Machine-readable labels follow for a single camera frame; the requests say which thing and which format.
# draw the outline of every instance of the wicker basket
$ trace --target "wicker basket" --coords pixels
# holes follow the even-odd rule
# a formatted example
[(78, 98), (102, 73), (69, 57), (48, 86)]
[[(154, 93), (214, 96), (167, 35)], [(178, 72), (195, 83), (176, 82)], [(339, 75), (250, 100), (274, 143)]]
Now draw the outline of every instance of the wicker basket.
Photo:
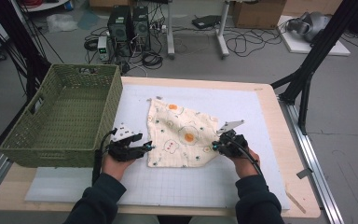
[(25, 167), (92, 167), (122, 89), (114, 65), (53, 64), (0, 151)]

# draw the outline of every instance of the white mat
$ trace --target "white mat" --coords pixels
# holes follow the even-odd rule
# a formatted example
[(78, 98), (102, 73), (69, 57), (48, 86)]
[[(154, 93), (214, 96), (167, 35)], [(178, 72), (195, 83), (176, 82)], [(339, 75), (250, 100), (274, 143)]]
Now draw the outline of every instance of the white mat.
[[(281, 16), (278, 21), (278, 25), (283, 24), (286, 21), (291, 20), (293, 17), (290, 16)], [(284, 32), (286, 29), (283, 27), (279, 29), (281, 33), (281, 37), (283, 39), (284, 44), (286, 45), (287, 49), (291, 53), (309, 53), (310, 52), (310, 43), (305, 41), (303, 36), (298, 35), (296, 31), (287, 31)], [(349, 56), (351, 53), (339, 42), (337, 41), (336, 45), (330, 50), (328, 55), (336, 55), (336, 56)]]
[[(281, 173), (254, 92), (125, 85), (115, 126), (124, 122), (133, 131), (144, 133), (143, 139), (132, 146), (140, 146), (147, 141), (146, 115), (150, 104), (147, 99), (156, 96), (162, 97), (167, 103), (216, 116), (219, 118), (219, 127), (226, 121), (244, 119), (245, 124), (235, 130), (243, 134), (251, 148), (260, 155), (261, 168), (270, 191), (277, 195), (283, 209), (289, 209)], [(146, 166), (146, 160), (145, 155), (126, 171), (121, 182), (127, 192), (119, 201), (120, 204), (224, 208), (234, 207), (238, 201), (234, 185), (238, 177), (232, 161), (223, 156), (200, 168), (151, 168)], [(38, 168), (26, 201), (77, 201), (83, 189), (90, 185), (91, 169), (76, 175), (67, 173), (67, 177), (56, 175), (67, 169)], [(78, 182), (70, 179), (75, 176), (78, 176)], [(80, 181), (87, 178), (88, 184)]]

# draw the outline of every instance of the person's arm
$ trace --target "person's arm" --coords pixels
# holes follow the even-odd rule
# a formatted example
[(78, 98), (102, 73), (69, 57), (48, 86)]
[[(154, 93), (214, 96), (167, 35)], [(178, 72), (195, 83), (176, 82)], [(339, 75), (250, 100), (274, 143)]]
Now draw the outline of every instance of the person's arm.
[[(251, 149), (252, 156), (259, 157)], [(283, 223), (281, 204), (277, 197), (269, 192), (266, 180), (259, 175), (254, 166), (245, 158), (230, 158), (240, 180), (235, 183), (240, 200), (235, 206), (239, 224), (275, 224)]]
[(133, 162), (115, 161), (105, 156), (100, 177), (94, 186), (84, 191), (64, 223), (112, 223), (117, 214), (117, 202), (126, 191), (119, 181)]

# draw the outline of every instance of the gray floor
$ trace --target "gray floor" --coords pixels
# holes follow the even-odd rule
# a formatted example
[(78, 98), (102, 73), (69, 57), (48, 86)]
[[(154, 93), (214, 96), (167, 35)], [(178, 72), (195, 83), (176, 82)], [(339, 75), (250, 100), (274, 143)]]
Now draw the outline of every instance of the gray floor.
[[(46, 13), (62, 12), (60, 9)], [(69, 12), (79, 21), (83, 11)], [(106, 20), (89, 30), (46, 34), (46, 38), (66, 63), (84, 63), (84, 37), (91, 30), (106, 25)], [(183, 54), (173, 61), (164, 59), (159, 70), (147, 70), (149, 77), (272, 83), (285, 77), (302, 64), (306, 55), (289, 53), (286, 46), (267, 45), (247, 58), (231, 54), (225, 60), (213, 35), (176, 35), (176, 43), (186, 45)], [(308, 132), (324, 175), (346, 223), (358, 223), (358, 48), (341, 40), (350, 57), (328, 56), (312, 80), (308, 111)], [(58, 58), (47, 50), (48, 59)], [(144, 77), (141, 69), (129, 76)], [(6, 128), (25, 101), (21, 85), (10, 60), (0, 62), (0, 133)], [(67, 213), (13, 213), (0, 211), (0, 223), (59, 223)], [(287, 223), (326, 223), (325, 215), (317, 219), (286, 218)]]

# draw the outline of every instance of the person's hand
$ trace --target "person's hand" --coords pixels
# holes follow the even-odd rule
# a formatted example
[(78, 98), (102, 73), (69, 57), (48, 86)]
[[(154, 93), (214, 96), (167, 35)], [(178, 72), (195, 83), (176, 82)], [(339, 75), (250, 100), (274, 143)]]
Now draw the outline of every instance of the person's hand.
[[(250, 148), (249, 152), (251, 153), (252, 157), (257, 160), (257, 164), (260, 165), (260, 158), (257, 154), (255, 154)], [(252, 165), (251, 161), (248, 158), (240, 157), (240, 158), (232, 158), (231, 159), (235, 164), (235, 171), (237, 172), (240, 178), (244, 178), (249, 175), (258, 175), (257, 170)]]
[(120, 181), (127, 167), (129, 167), (134, 162), (135, 160), (116, 161), (110, 155), (105, 155), (103, 158), (103, 173), (111, 175), (113, 178)]

